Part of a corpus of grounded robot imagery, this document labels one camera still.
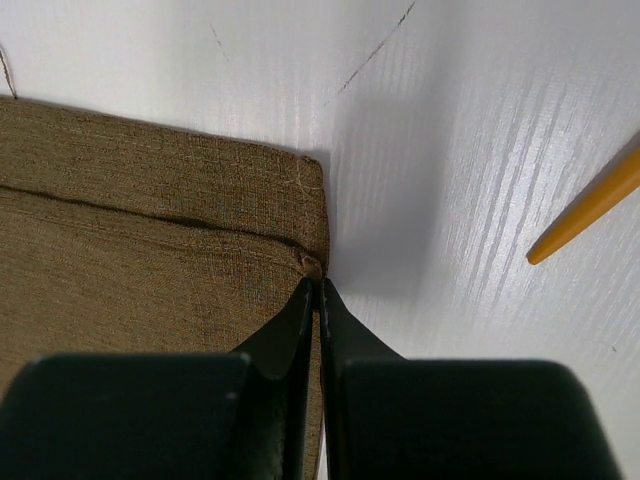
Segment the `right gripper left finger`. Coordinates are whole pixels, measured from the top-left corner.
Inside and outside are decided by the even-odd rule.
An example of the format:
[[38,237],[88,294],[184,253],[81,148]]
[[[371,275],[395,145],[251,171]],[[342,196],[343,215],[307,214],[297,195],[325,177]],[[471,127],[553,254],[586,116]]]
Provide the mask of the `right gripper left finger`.
[[57,354],[1,403],[5,479],[300,479],[310,280],[234,350]]

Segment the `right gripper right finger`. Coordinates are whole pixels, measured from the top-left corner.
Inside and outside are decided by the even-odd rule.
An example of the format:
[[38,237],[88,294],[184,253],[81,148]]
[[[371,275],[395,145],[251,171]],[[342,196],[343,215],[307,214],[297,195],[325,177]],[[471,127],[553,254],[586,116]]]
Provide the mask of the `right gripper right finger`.
[[319,288],[333,479],[617,479],[589,395],[543,360],[409,360]]

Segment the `brown cloth napkin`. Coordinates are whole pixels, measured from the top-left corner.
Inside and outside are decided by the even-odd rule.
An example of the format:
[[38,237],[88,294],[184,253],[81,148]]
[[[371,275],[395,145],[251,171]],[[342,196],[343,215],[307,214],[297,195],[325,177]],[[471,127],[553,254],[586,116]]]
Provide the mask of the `brown cloth napkin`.
[[304,475],[322,397],[324,176],[255,143],[1,101],[1,390],[57,354],[225,354],[312,292]]

